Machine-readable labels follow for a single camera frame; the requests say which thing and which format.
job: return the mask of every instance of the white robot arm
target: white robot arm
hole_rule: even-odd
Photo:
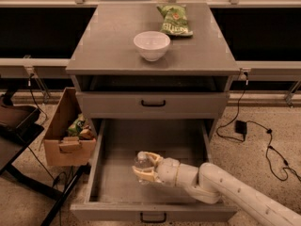
[[[216,203],[221,194],[240,205],[262,225],[301,225],[301,216],[244,184],[211,163],[199,168],[159,154],[140,152],[133,166],[139,180],[184,188],[202,202]]]

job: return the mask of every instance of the cardboard box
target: cardboard box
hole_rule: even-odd
[[[91,157],[96,140],[65,139],[68,127],[81,113],[74,88],[65,88],[44,137],[48,166],[81,166]]]

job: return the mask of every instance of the black cable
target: black cable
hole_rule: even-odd
[[[295,171],[295,169],[292,169],[290,166],[289,166],[289,162],[285,159],[285,157],[278,151],[276,150],[271,144],[272,144],[272,140],[273,140],[273,135],[272,135],[272,130],[271,129],[268,129],[266,128],[265,126],[255,122],[255,121],[247,121],[246,123],[254,123],[258,126],[260,126],[261,128],[263,128],[265,130],[265,132],[270,135],[270,140],[268,142],[268,145],[266,147],[266,151],[265,151],[265,158],[267,159],[268,161],[268,164],[269,164],[269,168],[272,172],[272,174],[277,178],[279,179],[279,181],[287,181],[288,178],[289,178],[289,174],[287,172],[290,171],[300,182],[301,182],[301,176],[298,175],[298,173]],[[269,158],[268,154],[269,154],[269,151],[272,150],[274,151],[278,156],[281,157],[282,161],[283,161],[283,164],[285,165],[285,167],[282,167],[281,169],[283,170],[283,172],[285,173],[285,176],[283,178],[279,177],[273,170],[273,166],[272,166],[272,162],[271,162],[271,159]]]
[[[71,175],[73,177],[73,166],[71,166],[68,176],[66,175],[66,185],[67,185]]]
[[[62,210],[58,210],[59,226],[62,226]]]
[[[54,180],[54,183],[53,183],[53,186],[56,186],[59,182],[61,182],[61,178],[60,178],[60,176],[61,175],[64,175],[65,176],[65,183],[64,183],[64,188],[66,187],[66,184],[67,184],[67,173],[65,172],[65,171],[62,171],[62,172],[60,172],[57,176],[56,176],[56,178],[55,178],[55,180]]]
[[[28,78],[28,87],[29,87],[29,91],[30,91],[31,97],[32,97],[32,99],[33,99],[33,101],[34,101],[36,107],[38,108],[38,110],[39,110],[41,113],[43,113],[43,114],[45,115],[45,120],[40,124],[40,125],[43,125],[43,124],[48,120],[48,116],[47,116],[47,114],[39,107],[39,105],[38,105],[38,103],[37,103],[37,101],[36,101],[36,98],[35,98],[35,96],[34,96],[34,93],[32,92],[32,89],[31,89],[31,78],[32,78],[33,76],[34,76],[33,73],[31,73],[31,74],[29,75],[29,78]]]
[[[36,157],[36,159],[38,160],[38,162],[44,167],[44,169],[46,170],[46,172],[50,175],[50,177],[54,180],[55,177],[50,173],[50,171],[48,169],[46,169],[46,167],[41,163],[41,161],[38,159],[38,157],[36,156],[36,154],[32,151],[32,149],[30,147],[28,147],[28,149],[30,150],[30,152]]]
[[[230,120],[228,123],[224,124],[224,125],[220,125],[219,127],[217,127],[216,129],[216,134],[223,138],[223,139],[226,139],[226,140],[230,140],[230,141],[234,141],[234,142],[237,142],[237,143],[241,143],[241,142],[244,142],[245,141],[245,138],[244,139],[239,139],[239,138],[236,138],[236,137],[229,137],[229,136],[224,136],[224,135],[221,135],[219,133],[219,130],[222,129],[222,128],[225,128],[229,125],[231,125],[233,122],[235,122],[235,120],[237,119],[238,115],[239,115],[239,103],[240,101],[242,100],[244,94],[246,93],[246,89],[243,91],[241,97],[238,99],[237,101],[237,112],[236,112],[236,115],[234,116],[234,118],[232,120]]]

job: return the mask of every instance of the gray dresser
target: gray dresser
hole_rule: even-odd
[[[180,188],[141,185],[132,173],[139,151],[197,167],[212,161],[210,140],[239,69],[209,7],[185,5],[194,36],[173,38],[164,57],[148,62],[133,39],[160,30],[157,4],[100,3],[67,66],[98,135],[85,201],[71,206],[80,219],[227,221],[235,213]]]

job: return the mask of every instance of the green snack bag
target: green snack bag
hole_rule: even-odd
[[[193,32],[189,30],[186,8],[179,5],[165,5],[157,7],[164,21],[161,32],[171,36],[191,37]]]
[[[79,114],[78,118],[73,122],[73,124],[68,128],[68,136],[69,137],[77,137],[86,123],[86,119],[83,114]]]

